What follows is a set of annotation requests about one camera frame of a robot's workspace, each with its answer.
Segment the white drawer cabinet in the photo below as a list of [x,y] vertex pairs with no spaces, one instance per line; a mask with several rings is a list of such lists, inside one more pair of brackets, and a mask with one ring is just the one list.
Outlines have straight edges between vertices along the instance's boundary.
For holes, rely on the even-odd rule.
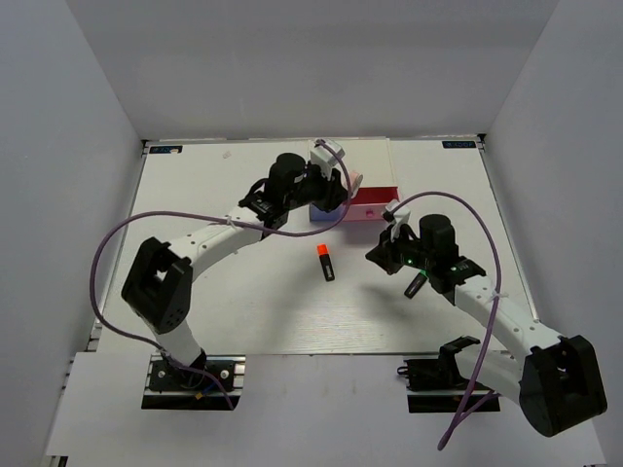
[[397,186],[390,142],[387,138],[338,138],[330,139],[340,144],[345,156],[333,168],[343,172],[343,179],[350,171],[363,175],[362,187]]

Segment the pink small drawer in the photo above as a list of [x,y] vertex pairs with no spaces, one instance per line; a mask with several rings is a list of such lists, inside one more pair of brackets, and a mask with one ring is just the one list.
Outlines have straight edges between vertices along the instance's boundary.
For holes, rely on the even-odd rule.
[[399,199],[396,186],[359,188],[356,196],[350,202],[344,221],[382,220],[385,207],[395,199]]

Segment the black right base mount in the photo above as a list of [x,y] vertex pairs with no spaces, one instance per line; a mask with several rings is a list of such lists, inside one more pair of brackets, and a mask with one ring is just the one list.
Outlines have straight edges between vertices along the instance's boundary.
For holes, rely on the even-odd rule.
[[466,348],[479,343],[473,337],[459,337],[442,345],[436,355],[405,359],[396,373],[406,382],[409,413],[454,413],[469,380],[469,375],[460,374],[456,355],[465,356]]

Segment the orange cap black highlighter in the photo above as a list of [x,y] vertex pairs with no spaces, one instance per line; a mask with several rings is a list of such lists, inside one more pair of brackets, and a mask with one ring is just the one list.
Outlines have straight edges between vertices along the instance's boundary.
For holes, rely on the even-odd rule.
[[325,280],[327,282],[334,281],[336,276],[327,246],[325,244],[318,244],[316,246],[316,251]]

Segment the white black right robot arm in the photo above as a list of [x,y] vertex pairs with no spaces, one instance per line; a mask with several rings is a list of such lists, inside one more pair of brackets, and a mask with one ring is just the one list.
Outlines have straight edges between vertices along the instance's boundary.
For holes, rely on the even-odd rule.
[[486,272],[460,255],[455,229],[440,214],[421,218],[414,232],[405,215],[384,216],[387,227],[367,260],[394,274],[419,270],[406,289],[413,298],[425,284],[467,313],[505,348],[487,351],[483,340],[458,337],[440,346],[434,360],[411,359],[397,372],[412,391],[464,389],[477,383],[517,404],[539,434],[553,437],[607,410],[594,346],[582,336],[563,336],[495,291]]

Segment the blue label sticker right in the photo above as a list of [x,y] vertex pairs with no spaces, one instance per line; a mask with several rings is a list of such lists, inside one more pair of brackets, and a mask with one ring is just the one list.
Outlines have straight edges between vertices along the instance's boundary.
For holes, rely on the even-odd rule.
[[474,141],[468,140],[443,140],[442,146],[444,149],[476,149],[477,144]]

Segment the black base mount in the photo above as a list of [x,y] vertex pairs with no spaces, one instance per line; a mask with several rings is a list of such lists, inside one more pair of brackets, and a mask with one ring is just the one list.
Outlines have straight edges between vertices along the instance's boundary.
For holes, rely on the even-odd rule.
[[396,373],[406,382],[409,413],[454,413],[469,380],[469,375],[460,374],[456,355],[465,356],[466,348],[479,343],[473,337],[459,337],[442,345],[436,355],[405,359]]
[[147,369],[141,409],[162,411],[222,412],[233,410],[243,389],[244,356],[208,356],[203,371],[208,376],[174,368],[160,354],[153,354]]

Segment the blue label sticker left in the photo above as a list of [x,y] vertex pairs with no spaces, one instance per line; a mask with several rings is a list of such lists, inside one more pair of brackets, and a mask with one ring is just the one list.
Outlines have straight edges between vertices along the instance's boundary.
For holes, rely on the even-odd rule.
[[149,148],[149,154],[158,155],[180,154],[182,151],[182,145],[151,146]]

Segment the pink white eraser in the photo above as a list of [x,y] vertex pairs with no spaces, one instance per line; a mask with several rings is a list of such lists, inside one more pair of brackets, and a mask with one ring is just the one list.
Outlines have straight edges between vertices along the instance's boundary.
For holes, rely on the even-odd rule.
[[358,190],[359,190],[359,188],[361,186],[362,181],[363,181],[363,175],[362,174],[360,174],[360,173],[358,173],[356,171],[350,171],[348,173],[348,182],[349,182],[349,185],[350,185],[349,191],[350,191],[350,196],[352,198],[356,197],[356,195],[358,193]]

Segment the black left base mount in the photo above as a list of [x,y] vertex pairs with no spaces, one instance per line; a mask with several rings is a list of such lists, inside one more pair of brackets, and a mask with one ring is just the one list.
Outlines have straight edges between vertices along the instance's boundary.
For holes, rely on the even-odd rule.
[[233,410],[243,389],[244,356],[208,356],[203,371],[208,376],[174,368],[160,354],[153,354],[147,369],[141,409],[162,411],[222,412]]

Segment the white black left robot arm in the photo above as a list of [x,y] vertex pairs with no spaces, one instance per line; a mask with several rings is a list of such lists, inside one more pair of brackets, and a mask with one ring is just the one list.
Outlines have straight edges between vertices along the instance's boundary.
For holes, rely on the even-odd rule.
[[194,281],[209,268],[279,230],[291,211],[312,205],[324,212],[340,208],[357,185],[348,179],[342,150],[318,145],[304,160],[277,156],[266,178],[258,180],[221,221],[172,241],[144,240],[122,288],[122,298],[154,335],[169,360],[172,376],[194,388],[205,377],[206,355],[187,322]]

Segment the green cap black highlighter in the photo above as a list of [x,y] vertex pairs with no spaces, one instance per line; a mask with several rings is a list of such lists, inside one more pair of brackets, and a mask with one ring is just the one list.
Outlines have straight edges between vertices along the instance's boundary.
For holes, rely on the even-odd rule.
[[420,271],[405,289],[404,296],[412,300],[427,282],[427,275],[423,271]]

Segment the blue label sticker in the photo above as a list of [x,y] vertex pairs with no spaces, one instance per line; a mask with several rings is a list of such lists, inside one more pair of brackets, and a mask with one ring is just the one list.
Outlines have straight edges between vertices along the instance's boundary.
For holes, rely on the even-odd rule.
[[477,144],[474,141],[468,140],[443,140],[442,146],[444,149],[476,149]]
[[182,145],[151,146],[149,148],[149,154],[158,155],[180,154],[182,151]]

